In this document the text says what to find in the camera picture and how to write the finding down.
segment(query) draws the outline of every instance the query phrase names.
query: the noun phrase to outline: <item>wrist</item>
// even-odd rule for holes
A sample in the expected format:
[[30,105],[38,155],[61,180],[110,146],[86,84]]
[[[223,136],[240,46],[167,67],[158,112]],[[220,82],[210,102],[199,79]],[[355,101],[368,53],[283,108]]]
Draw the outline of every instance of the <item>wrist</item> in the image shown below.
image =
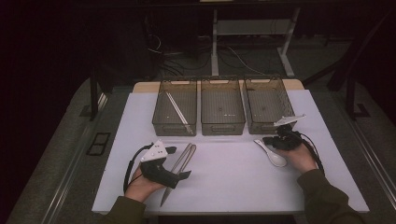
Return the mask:
[[308,171],[316,170],[316,169],[318,169],[317,166],[307,166],[307,167],[301,168],[299,171],[303,175],[303,174],[305,174]]
[[143,203],[151,194],[147,188],[142,188],[139,186],[130,186],[124,196],[130,199],[133,199],[135,201]]

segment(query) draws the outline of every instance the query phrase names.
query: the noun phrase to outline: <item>white cable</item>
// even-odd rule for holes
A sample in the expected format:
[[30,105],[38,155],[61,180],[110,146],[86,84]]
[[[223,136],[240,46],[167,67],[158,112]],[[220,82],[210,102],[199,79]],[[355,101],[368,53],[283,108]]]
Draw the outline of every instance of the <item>white cable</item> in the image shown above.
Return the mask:
[[156,37],[158,39],[158,47],[156,49],[159,49],[160,46],[161,46],[161,43],[162,43],[161,39],[157,35],[152,35],[152,36],[154,36],[154,37]]
[[238,55],[232,48],[230,48],[230,47],[228,47],[228,46],[227,46],[227,48],[230,49],[230,50],[233,52],[233,54],[236,55],[236,57],[238,57],[239,61],[241,61],[241,63],[242,63],[247,69],[249,69],[249,70],[251,70],[251,71],[253,71],[253,72],[255,72],[255,73],[258,73],[258,74],[267,76],[266,74],[264,74],[264,73],[262,73],[262,72],[259,72],[259,71],[255,70],[255,69],[249,67],[247,64],[244,63],[244,61],[241,59],[241,57],[239,57],[239,55]]
[[160,52],[160,51],[158,51],[158,50],[154,50],[154,49],[148,49],[148,50],[151,51],[151,52],[154,52],[154,53],[162,54],[162,52]]

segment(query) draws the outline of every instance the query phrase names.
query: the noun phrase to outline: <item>white table surface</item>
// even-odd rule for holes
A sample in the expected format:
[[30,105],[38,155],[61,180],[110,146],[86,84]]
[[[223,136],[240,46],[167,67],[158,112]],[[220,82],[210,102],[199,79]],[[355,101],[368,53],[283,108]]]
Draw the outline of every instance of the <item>white table surface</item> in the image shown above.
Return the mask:
[[[306,114],[294,126],[315,143],[329,181],[349,196],[349,205],[359,212],[369,211],[348,171],[309,91],[288,91],[296,115]],[[260,134],[202,136],[200,104],[197,135],[194,137],[156,136],[151,124],[157,92],[131,93],[111,149],[92,211],[107,213],[122,185],[129,160],[142,146],[162,139],[166,147],[177,147],[168,155],[164,167],[170,170],[188,143],[197,150],[187,170],[190,177],[181,180],[160,207],[164,189],[146,200],[146,215],[200,214],[293,214],[304,211],[304,195],[296,183],[299,173],[290,164],[275,167],[253,140]]]

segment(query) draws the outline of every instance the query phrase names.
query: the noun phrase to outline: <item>transparent plastic bin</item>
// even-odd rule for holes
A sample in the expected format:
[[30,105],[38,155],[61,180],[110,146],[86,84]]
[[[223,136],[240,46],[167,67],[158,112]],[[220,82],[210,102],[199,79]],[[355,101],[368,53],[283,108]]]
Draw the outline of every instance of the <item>transparent plastic bin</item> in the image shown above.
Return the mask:
[[[187,124],[183,123],[167,93],[174,100]],[[157,136],[195,136],[196,121],[196,77],[164,77],[152,118]]]
[[240,135],[245,112],[237,76],[202,77],[201,122],[203,135]]
[[275,134],[274,122],[282,117],[294,116],[280,77],[245,76],[243,93],[247,126],[251,134]]

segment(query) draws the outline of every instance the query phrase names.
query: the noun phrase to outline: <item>black wall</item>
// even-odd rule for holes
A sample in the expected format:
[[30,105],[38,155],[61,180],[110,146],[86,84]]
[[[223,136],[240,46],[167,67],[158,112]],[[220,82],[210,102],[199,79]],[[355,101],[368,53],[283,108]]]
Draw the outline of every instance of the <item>black wall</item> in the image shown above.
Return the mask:
[[385,18],[352,70],[393,124],[396,125],[396,8],[383,10]]
[[67,3],[1,3],[1,189],[4,223],[89,66]]

